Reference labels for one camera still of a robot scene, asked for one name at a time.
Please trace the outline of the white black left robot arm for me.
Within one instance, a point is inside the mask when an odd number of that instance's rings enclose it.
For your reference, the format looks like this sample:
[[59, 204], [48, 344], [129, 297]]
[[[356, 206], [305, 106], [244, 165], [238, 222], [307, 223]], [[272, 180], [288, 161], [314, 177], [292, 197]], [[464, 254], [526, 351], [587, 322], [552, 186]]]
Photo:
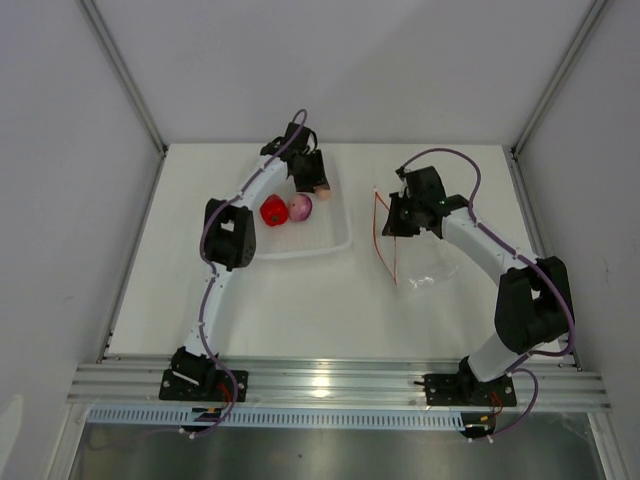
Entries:
[[302, 120], [261, 148], [256, 167], [231, 198], [206, 204], [199, 253], [211, 276], [197, 320], [163, 373], [160, 399], [230, 402], [239, 395], [239, 375], [225, 371], [219, 359], [225, 297], [256, 254], [256, 211], [288, 179], [301, 193], [328, 184], [317, 135]]

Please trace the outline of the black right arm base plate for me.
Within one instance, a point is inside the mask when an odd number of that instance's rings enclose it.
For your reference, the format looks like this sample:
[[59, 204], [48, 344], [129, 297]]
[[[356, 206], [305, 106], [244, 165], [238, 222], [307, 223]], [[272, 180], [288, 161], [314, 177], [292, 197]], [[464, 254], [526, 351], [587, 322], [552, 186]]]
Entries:
[[503, 375], [480, 382], [473, 375], [425, 374], [415, 385], [423, 388], [429, 406], [515, 407], [517, 397], [513, 381]]

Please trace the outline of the red bell pepper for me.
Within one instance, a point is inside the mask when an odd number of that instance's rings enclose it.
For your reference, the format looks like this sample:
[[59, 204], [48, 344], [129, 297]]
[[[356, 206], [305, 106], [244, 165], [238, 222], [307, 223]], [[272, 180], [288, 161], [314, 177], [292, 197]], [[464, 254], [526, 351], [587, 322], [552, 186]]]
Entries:
[[289, 219], [289, 212], [286, 203], [280, 196], [275, 194], [272, 194], [265, 199], [259, 211], [262, 220], [269, 227], [283, 225]]

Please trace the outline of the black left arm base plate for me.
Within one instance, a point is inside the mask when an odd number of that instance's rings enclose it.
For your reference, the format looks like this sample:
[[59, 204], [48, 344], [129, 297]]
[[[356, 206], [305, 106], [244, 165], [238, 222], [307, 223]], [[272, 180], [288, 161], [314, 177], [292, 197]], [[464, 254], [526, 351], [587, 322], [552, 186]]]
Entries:
[[176, 402], [218, 402], [230, 403], [234, 387], [231, 377], [216, 371], [213, 382], [198, 383], [171, 370], [163, 372], [158, 398], [162, 401]]

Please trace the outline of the clear zip bag red zipper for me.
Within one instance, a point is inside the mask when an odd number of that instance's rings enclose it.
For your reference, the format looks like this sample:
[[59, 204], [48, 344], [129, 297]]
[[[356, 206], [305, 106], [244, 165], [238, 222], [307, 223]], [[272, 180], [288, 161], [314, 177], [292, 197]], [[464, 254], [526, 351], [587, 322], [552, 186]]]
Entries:
[[377, 188], [373, 189], [373, 194], [373, 248], [396, 295], [401, 298], [424, 295], [428, 289], [452, 278], [458, 264], [449, 247], [432, 233], [414, 237], [382, 234], [391, 204], [383, 199]]

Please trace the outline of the purple red onion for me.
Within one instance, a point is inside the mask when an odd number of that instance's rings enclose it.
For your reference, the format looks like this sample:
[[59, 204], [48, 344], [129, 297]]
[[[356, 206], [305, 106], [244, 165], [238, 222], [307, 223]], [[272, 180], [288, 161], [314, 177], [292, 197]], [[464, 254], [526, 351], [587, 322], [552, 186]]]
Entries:
[[313, 210], [313, 202], [311, 198], [303, 193], [296, 193], [288, 202], [289, 218], [293, 222], [306, 221]]

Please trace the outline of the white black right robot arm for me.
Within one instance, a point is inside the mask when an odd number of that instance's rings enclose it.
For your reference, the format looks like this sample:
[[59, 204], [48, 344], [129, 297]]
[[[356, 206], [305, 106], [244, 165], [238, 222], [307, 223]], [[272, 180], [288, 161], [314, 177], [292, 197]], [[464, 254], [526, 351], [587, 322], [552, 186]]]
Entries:
[[471, 200], [446, 194], [434, 167], [415, 171], [401, 167], [396, 174], [403, 187], [390, 195], [382, 234], [413, 237], [431, 232], [462, 251], [497, 286], [495, 332], [460, 361], [458, 395], [468, 403], [479, 403], [491, 394], [494, 381], [529, 357], [565, 355], [564, 350], [543, 348], [571, 336], [575, 329], [564, 263], [502, 240], [476, 215]]

